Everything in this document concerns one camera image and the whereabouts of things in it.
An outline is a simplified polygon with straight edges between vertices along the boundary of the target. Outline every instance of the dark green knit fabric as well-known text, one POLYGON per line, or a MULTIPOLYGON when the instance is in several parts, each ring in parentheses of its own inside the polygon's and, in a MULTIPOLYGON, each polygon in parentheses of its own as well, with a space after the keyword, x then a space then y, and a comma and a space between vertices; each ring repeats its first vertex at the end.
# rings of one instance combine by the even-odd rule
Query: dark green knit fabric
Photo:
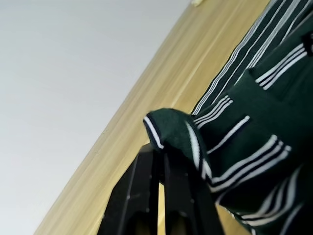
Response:
POLYGON ((272 0, 191 115, 144 118, 153 146, 182 151, 253 234, 294 234, 312 217, 312 55, 311 1, 272 0))

